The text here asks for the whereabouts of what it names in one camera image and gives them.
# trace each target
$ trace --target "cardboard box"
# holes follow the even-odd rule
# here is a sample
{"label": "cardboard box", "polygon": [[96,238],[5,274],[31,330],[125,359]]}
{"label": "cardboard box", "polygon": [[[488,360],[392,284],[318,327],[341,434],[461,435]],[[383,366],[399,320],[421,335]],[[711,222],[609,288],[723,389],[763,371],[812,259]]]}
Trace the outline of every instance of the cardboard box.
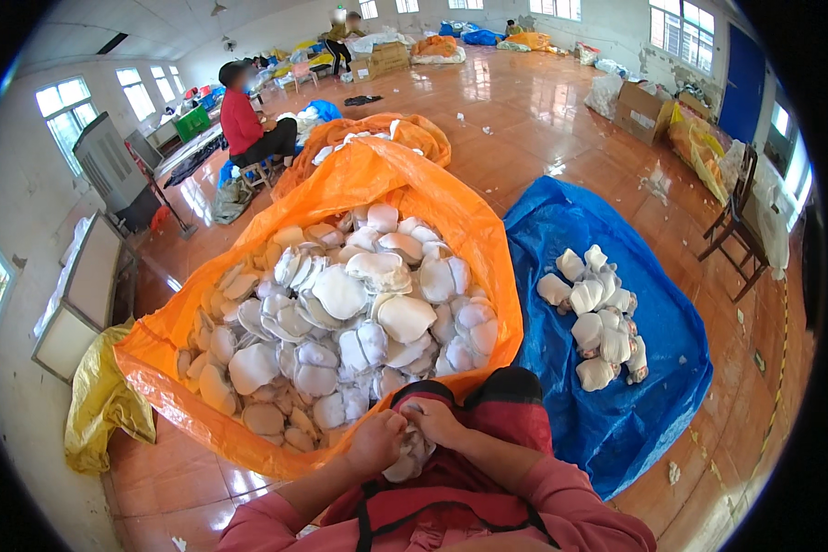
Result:
{"label": "cardboard box", "polygon": [[353,82],[367,82],[374,80],[374,72],[370,59],[362,59],[350,63],[350,71],[353,73]]}
{"label": "cardboard box", "polygon": [[665,134],[672,118],[674,100],[663,100],[634,82],[622,83],[614,123],[648,146]]}
{"label": "cardboard box", "polygon": [[368,60],[375,77],[410,65],[408,49],[401,42],[375,44]]}
{"label": "cardboard box", "polygon": [[678,100],[682,104],[686,105],[687,107],[695,111],[696,115],[698,115],[699,118],[704,119],[706,121],[711,119],[712,111],[705,105],[703,105],[702,102],[698,101],[690,92],[682,92],[681,94],[678,94]]}

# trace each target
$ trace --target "green crate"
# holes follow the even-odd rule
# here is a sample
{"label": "green crate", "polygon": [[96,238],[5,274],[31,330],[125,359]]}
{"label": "green crate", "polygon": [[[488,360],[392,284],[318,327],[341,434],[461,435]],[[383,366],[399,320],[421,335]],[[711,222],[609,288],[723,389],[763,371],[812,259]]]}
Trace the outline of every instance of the green crate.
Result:
{"label": "green crate", "polygon": [[206,108],[201,105],[197,106],[195,109],[192,109],[190,113],[182,116],[175,123],[175,128],[178,131],[178,137],[181,138],[181,141],[185,144],[196,138],[200,132],[208,129],[208,126],[208,113],[206,113]]}

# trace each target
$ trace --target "blue door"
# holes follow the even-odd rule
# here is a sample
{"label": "blue door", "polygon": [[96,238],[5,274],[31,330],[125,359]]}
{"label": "blue door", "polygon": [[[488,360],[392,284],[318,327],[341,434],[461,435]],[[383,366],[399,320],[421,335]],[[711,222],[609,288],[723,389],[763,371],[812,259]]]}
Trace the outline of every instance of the blue door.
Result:
{"label": "blue door", "polygon": [[730,26],[729,53],[727,90],[718,126],[747,144],[758,126],[766,61],[760,46],[734,25]]}

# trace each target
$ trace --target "red apron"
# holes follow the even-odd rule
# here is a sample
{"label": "red apron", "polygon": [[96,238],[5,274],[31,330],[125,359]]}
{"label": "red apron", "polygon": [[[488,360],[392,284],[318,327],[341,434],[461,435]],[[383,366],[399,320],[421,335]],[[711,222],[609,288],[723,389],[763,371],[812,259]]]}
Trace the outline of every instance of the red apron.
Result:
{"label": "red apron", "polygon": [[[440,395],[414,392],[393,410],[398,412],[410,397],[440,400],[470,429],[552,455],[549,417],[539,403],[491,400],[464,410]],[[399,530],[428,511],[441,511],[443,516],[453,518],[463,516],[454,526],[479,521],[494,533],[532,525],[546,534],[549,544],[558,547],[533,506],[509,494],[463,455],[444,447],[436,448],[423,472],[413,480],[393,484],[381,475],[343,494],[328,509],[322,525],[358,518],[356,550],[364,551],[371,549],[374,537]]]}

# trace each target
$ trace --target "air cooler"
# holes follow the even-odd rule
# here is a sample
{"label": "air cooler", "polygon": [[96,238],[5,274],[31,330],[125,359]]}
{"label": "air cooler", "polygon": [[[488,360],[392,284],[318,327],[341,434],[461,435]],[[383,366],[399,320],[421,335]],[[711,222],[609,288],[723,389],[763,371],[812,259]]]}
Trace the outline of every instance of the air cooler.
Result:
{"label": "air cooler", "polygon": [[109,213],[124,221],[131,232],[150,225],[160,200],[147,185],[106,111],[83,129],[73,152]]}

